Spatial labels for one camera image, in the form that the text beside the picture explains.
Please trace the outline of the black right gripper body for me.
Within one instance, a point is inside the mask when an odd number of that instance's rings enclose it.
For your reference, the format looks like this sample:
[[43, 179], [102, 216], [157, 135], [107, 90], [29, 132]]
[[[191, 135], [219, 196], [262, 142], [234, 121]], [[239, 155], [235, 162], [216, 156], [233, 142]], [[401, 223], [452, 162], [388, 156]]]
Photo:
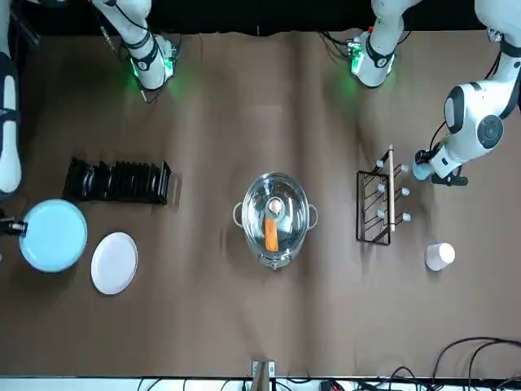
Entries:
[[3, 210], [0, 212], [0, 234], [1, 235], [17, 235], [17, 229], [14, 228], [15, 219], [8, 217]]

